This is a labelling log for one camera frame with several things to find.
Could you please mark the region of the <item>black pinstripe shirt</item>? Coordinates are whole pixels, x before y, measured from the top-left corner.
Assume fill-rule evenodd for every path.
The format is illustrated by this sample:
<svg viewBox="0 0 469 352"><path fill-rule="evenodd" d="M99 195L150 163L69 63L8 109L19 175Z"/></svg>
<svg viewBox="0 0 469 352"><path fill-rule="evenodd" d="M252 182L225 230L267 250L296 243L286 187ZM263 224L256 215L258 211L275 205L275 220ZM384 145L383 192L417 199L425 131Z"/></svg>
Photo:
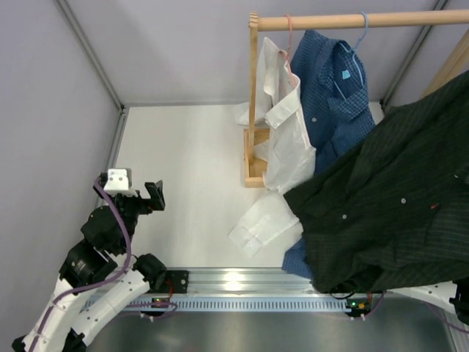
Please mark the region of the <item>black pinstripe shirt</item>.
<svg viewBox="0 0 469 352"><path fill-rule="evenodd" d="M390 111L284 198L321 293L342 282L368 293L467 278L467 73Z"/></svg>

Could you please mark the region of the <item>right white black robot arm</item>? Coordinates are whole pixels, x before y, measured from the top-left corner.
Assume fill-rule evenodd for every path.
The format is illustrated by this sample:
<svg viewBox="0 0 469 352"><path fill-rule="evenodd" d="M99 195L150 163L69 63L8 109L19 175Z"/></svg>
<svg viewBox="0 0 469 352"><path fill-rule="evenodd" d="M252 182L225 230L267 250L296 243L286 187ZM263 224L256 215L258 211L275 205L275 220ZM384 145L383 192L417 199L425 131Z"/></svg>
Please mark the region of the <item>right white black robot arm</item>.
<svg viewBox="0 0 469 352"><path fill-rule="evenodd" d="M426 286L395 288L390 289L390 292L439 307L468 325L468 278Z"/></svg>

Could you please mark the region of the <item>blue hanger holding shirt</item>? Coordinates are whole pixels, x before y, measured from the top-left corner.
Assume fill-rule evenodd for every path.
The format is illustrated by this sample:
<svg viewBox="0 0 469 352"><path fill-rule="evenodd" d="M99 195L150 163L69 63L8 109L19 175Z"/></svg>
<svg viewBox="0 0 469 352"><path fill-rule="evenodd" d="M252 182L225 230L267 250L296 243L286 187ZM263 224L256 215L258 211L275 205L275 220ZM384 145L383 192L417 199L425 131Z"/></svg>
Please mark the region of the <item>blue hanger holding shirt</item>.
<svg viewBox="0 0 469 352"><path fill-rule="evenodd" d="M369 28L369 19L365 12L361 13L365 29L354 46L339 40L333 49L333 83L343 100L351 97L368 101L366 70L358 57L358 47L365 38Z"/></svg>

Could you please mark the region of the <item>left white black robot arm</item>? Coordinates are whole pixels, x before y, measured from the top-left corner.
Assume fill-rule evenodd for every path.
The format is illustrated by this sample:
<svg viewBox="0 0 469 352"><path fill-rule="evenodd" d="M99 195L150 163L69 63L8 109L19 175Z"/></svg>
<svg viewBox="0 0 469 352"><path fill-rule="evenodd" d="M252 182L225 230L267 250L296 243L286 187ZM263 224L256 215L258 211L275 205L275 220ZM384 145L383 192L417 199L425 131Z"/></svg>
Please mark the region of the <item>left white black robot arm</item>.
<svg viewBox="0 0 469 352"><path fill-rule="evenodd" d="M131 262L131 239L140 215L164 210L163 183L144 185L143 198L127 176L101 174L94 190L105 204L81 228L35 327L12 342L14 351L85 351L99 332L140 295L166 283L166 267L153 254Z"/></svg>

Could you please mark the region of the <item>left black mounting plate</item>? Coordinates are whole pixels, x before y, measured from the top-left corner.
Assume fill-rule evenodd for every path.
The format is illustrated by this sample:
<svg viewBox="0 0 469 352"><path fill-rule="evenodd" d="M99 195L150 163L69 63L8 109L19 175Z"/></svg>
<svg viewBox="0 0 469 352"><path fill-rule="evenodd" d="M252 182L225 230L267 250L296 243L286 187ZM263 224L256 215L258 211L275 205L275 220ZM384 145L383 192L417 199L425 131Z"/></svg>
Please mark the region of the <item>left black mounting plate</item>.
<svg viewBox="0 0 469 352"><path fill-rule="evenodd" d="M160 286L160 293L186 294L188 291L189 271L168 270Z"/></svg>

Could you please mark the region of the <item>aluminium frame post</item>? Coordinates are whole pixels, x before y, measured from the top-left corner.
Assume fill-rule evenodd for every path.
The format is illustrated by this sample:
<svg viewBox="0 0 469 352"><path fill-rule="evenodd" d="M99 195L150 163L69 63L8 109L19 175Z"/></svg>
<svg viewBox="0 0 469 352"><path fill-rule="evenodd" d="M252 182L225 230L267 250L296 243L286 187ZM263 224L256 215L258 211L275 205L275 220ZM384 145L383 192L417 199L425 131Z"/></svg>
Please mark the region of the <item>aluminium frame post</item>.
<svg viewBox="0 0 469 352"><path fill-rule="evenodd" d="M62 14L65 21L67 22L67 25L70 27L73 35L75 36L75 38L78 41L78 44L81 47L81 50L84 52L84 55L87 57L97 77L100 79L100 82L102 83L111 101L113 102L115 107L118 109L118 111L123 111L125 109L125 105L119 98L117 91L115 90L113 84L111 83L110 78L108 77L98 55L96 54L94 48L92 47L92 44L90 43L81 24L79 23L69 2L65 0L55 0L54 4L58 7L60 13Z"/></svg>
<svg viewBox="0 0 469 352"><path fill-rule="evenodd" d="M449 26L423 26L418 30L397 72L380 99L383 111L418 100L443 64L454 42Z"/></svg>

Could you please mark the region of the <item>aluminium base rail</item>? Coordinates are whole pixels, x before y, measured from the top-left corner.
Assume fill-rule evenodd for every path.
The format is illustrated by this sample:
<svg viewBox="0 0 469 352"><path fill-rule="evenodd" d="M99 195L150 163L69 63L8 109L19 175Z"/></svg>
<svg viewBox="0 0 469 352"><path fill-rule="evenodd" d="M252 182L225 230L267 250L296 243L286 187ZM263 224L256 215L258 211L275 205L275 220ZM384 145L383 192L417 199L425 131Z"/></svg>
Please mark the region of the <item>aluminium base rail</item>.
<svg viewBox="0 0 469 352"><path fill-rule="evenodd" d="M188 296L321 296L311 279L279 268L191 268ZM151 293L160 293L151 289Z"/></svg>

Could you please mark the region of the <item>blue checked shirt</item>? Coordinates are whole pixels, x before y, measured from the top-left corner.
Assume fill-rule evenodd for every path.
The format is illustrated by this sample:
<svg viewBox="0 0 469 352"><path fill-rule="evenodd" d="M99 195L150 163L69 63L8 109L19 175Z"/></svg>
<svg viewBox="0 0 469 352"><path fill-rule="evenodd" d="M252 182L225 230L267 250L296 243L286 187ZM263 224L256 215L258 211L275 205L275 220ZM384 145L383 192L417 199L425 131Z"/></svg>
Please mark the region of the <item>blue checked shirt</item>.
<svg viewBox="0 0 469 352"><path fill-rule="evenodd" d="M291 61L300 79L300 101L320 175L375 127L369 100L343 100L333 83L333 49L339 40L305 32Z"/></svg>

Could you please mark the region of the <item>left aluminium frame post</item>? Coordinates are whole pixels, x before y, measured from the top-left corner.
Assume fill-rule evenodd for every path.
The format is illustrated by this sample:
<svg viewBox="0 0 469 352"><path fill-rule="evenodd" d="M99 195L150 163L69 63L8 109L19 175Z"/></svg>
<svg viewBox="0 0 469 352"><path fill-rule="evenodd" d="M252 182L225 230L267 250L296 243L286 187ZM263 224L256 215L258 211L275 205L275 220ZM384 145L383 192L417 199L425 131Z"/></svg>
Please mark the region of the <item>left aluminium frame post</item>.
<svg viewBox="0 0 469 352"><path fill-rule="evenodd" d="M123 111L125 109L125 105L119 98L117 91L115 90L113 84L111 83L110 78L108 77L98 55L96 54L94 48L92 47L92 44L90 43L81 24L79 23L69 2L65 0L55 0L54 4L58 7L60 13L62 14L65 21L67 22L67 25L70 27L73 35L75 36L75 38L78 41L78 44L81 47L81 50L84 52L84 55L87 57L97 77L100 79L100 82L102 83L111 101L113 102L115 107L118 109L118 111Z"/></svg>

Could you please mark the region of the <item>right aluminium frame post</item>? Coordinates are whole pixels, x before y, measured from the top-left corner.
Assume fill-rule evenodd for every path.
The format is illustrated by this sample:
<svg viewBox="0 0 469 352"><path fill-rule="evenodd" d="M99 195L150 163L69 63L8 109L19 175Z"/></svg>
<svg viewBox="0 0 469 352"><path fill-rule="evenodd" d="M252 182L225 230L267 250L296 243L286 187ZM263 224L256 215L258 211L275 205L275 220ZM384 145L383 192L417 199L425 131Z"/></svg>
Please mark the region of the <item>right aluminium frame post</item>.
<svg viewBox="0 0 469 352"><path fill-rule="evenodd" d="M423 26L418 30L397 72L380 99L383 111L418 100L443 64L454 42L449 26Z"/></svg>

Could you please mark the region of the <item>wooden clothes rack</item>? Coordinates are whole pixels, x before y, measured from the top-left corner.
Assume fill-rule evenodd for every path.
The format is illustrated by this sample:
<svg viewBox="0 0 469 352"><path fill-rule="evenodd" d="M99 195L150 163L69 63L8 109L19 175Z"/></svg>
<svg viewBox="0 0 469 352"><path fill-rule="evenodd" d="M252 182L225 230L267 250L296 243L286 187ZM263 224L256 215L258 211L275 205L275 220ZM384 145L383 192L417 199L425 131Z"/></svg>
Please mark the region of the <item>wooden clothes rack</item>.
<svg viewBox="0 0 469 352"><path fill-rule="evenodd" d="M258 58L258 34L307 29L357 29L400 26L438 26L467 24L467 10L431 10L420 12L385 12L369 15L311 15L283 17L260 17L257 12L249 15L250 40L250 99L248 127L244 130L244 180L247 188L262 188L262 173L267 163L254 156L254 146L268 140L266 128L255 127L256 66Z"/></svg>

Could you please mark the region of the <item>white shirt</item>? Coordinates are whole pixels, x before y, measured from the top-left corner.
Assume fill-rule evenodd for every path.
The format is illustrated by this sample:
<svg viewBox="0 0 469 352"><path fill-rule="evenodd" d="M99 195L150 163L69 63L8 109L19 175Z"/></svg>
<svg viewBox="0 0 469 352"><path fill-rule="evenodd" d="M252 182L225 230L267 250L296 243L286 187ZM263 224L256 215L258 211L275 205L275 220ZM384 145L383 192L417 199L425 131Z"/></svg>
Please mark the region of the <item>white shirt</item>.
<svg viewBox="0 0 469 352"><path fill-rule="evenodd" d="M314 174L316 149L306 129L300 79L291 71L286 51L265 38L256 67L256 122L270 128L269 139L254 148L267 162L266 192L240 218L229 239L253 257L263 246L299 225L284 194Z"/></svg>

